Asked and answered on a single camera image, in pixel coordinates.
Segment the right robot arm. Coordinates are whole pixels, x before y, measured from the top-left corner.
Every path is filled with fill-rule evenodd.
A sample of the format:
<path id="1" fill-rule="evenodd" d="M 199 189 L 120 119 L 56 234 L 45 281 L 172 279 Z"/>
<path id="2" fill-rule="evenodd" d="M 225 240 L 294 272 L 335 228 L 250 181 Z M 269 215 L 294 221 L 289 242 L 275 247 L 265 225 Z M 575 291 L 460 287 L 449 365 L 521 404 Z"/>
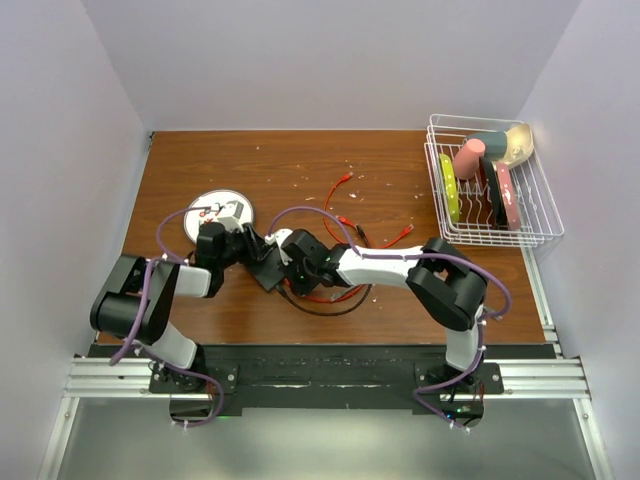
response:
<path id="1" fill-rule="evenodd" d="M 422 247 L 372 249 L 336 244 L 329 248 L 304 229 L 280 229 L 273 235 L 281 266 L 294 293 L 317 286 L 382 285 L 410 290 L 430 317 L 445 328 L 445 379 L 459 393 L 481 380 L 477 326 L 487 280 L 471 262 L 442 239 Z"/>

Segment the black network switch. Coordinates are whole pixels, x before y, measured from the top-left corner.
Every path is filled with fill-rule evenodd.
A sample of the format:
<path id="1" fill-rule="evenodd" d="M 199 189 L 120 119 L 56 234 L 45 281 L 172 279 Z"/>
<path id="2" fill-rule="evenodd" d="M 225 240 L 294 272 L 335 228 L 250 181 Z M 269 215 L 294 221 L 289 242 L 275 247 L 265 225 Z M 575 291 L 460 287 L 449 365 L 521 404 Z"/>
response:
<path id="1" fill-rule="evenodd" d="M 259 247 L 256 253 L 249 255 L 245 266 L 267 293 L 275 290 L 285 279 L 281 251 L 277 244 Z"/>

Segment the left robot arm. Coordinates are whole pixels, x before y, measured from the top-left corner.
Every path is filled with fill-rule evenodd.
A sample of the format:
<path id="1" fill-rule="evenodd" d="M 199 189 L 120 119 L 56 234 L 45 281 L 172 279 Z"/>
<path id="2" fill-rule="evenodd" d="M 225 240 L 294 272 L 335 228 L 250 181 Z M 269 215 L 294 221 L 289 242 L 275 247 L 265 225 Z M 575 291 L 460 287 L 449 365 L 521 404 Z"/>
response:
<path id="1" fill-rule="evenodd" d="M 90 310 L 90 324 L 123 341 L 109 359 L 118 365 L 131 351 L 146 353 L 185 392 L 218 393 L 219 382 L 207 371 L 203 347 L 169 320 L 174 298 L 212 298 L 225 270 L 237 263 L 262 267 L 273 246 L 254 227 L 207 222 L 199 227 L 190 257 L 147 259 L 129 254 L 116 261 Z"/>

